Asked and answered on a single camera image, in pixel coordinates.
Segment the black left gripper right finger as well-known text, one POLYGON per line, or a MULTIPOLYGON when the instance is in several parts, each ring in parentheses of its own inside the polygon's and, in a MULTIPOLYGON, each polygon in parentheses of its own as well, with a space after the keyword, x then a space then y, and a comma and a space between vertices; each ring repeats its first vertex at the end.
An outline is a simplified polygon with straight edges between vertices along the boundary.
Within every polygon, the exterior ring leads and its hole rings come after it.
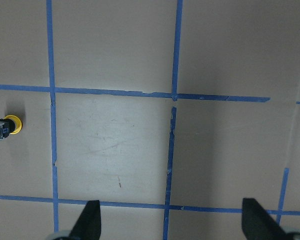
POLYGON ((247 240, 285 240, 287 234, 254 198, 243 198, 241 228, 247 240))

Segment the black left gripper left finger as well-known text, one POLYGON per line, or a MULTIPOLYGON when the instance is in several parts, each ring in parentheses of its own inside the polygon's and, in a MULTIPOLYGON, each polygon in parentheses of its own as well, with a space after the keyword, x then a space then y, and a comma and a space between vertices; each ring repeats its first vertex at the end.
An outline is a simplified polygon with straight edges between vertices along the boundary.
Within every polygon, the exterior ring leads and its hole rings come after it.
POLYGON ((99 200, 86 203, 69 234, 70 240, 99 240, 101 237, 101 207, 99 200))

